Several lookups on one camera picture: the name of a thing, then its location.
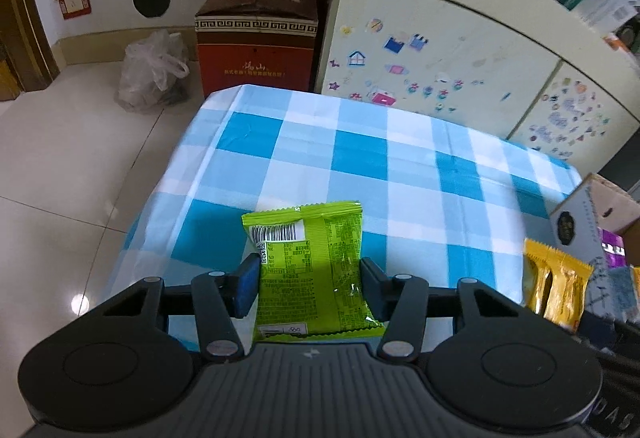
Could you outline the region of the cream cabinet with stickers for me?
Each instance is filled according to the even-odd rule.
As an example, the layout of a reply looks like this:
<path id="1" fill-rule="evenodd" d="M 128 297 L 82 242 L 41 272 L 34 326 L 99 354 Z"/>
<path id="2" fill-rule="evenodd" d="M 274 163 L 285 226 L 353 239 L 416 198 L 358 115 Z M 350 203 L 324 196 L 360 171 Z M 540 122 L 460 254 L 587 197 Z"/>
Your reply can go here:
<path id="1" fill-rule="evenodd" d="M 597 172 L 639 70 L 555 0 L 331 0 L 317 91 L 438 117 Z"/>

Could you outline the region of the open cardboard box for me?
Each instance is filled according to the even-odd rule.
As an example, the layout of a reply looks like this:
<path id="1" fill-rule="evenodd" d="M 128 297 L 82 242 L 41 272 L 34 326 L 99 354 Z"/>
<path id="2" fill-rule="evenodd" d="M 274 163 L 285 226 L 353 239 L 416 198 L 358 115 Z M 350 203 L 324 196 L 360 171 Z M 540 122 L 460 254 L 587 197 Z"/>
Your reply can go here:
<path id="1" fill-rule="evenodd" d="M 605 262 L 599 229 L 621 236 L 639 298 L 639 203 L 631 195 L 605 178 L 590 174 L 552 212 L 550 221 L 556 247 L 591 265 L 593 270 Z"/>

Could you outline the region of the red brown carton box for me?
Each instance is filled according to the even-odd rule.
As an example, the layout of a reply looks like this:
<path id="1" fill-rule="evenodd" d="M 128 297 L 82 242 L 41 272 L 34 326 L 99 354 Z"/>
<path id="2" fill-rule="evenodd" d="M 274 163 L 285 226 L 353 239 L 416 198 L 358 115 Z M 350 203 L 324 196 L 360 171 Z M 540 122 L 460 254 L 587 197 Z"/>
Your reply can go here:
<path id="1" fill-rule="evenodd" d="M 203 93 L 257 84 L 309 88 L 317 0 L 207 0 L 195 15 Z"/>

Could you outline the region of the purple snack packet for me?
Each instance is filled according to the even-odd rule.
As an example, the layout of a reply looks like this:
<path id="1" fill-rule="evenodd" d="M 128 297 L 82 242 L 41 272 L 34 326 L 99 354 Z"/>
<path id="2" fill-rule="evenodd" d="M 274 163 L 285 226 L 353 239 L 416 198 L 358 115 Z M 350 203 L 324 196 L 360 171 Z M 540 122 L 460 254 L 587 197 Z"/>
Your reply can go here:
<path id="1" fill-rule="evenodd" d="M 599 235 L 608 268 L 617 269 L 626 267 L 626 251 L 623 238 L 614 232 L 602 228 L 599 229 Z"/>

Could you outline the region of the blue checkered tablecloth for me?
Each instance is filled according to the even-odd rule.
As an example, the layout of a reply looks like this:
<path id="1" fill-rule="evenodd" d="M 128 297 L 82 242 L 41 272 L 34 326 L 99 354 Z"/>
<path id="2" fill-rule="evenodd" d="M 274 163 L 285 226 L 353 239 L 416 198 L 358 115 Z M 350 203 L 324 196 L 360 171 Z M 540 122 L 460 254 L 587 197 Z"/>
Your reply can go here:
<path id="1" fill-rule="evenodd" d="M 104 289 L 230 273 L 250 253 L 244 214 L 356 201 L 362 253 L 434 287 L 473 277 L 522 297 L 526 239 L 551 243 L 569 164 L 444 120 L 243 85 L 213 94 L 132 224 Z"/>

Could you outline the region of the yellow snack packet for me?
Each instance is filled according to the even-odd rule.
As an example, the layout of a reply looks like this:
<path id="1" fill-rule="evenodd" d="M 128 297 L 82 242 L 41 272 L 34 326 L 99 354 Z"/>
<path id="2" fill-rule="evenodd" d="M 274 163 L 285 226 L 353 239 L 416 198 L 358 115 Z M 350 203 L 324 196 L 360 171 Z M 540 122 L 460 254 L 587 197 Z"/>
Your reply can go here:
<path id="1" fill-rule="evenodd" d="M 585 310 L 593 267 L 547 244 L 526 239 L 523 249 L 524 305 L 568 332 L 577 331 Z"/>

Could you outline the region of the light blue snack packet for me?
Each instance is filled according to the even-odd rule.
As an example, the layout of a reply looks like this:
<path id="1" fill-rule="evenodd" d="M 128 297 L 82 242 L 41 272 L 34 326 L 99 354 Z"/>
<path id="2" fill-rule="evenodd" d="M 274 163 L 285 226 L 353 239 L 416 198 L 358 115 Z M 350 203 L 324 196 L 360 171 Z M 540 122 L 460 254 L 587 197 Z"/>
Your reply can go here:
<path id="1" fill-rule="evenodd" d="M 636 321 L 639 299 L 632 269 L 597 264 L 588 283 L 585 310 L 601 318 Z"/>

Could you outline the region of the green snack packet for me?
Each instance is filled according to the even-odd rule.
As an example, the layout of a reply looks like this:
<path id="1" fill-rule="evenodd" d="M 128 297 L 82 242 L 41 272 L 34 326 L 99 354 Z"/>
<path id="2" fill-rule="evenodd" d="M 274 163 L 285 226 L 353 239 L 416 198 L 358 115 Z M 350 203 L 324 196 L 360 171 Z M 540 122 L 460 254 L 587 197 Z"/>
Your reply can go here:
<path id="1" fill-rule="evenodd" d="M 382 336 L 363 295 L 358 202 L 248 213 L 242 224 L 260 255 L 256 342 Z"/>

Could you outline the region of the clear plastic bag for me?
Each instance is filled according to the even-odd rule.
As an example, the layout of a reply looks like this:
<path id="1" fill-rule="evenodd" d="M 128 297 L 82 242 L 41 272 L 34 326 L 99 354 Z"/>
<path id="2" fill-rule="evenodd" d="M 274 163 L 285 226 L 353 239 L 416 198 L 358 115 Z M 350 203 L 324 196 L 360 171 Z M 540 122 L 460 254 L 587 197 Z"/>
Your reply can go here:
<path id="1" fill-rule="evenodd" d="M 144 112 L 185 102 L 189 54 L 180 33 L 153 32 L 126 47 L 115 102 L 127 111 Z"/>

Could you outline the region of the brown wooden door frame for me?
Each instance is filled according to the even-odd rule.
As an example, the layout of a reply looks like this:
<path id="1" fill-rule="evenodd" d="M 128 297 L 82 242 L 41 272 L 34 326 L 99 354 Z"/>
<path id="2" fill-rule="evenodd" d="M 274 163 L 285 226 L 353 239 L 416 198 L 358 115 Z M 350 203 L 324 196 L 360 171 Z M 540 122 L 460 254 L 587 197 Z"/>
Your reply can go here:
<path id="1" fill-rule="evenodd" d="M 42 91 L 60 74 L 35 0 L 1 0 L 1 100 Z"/>

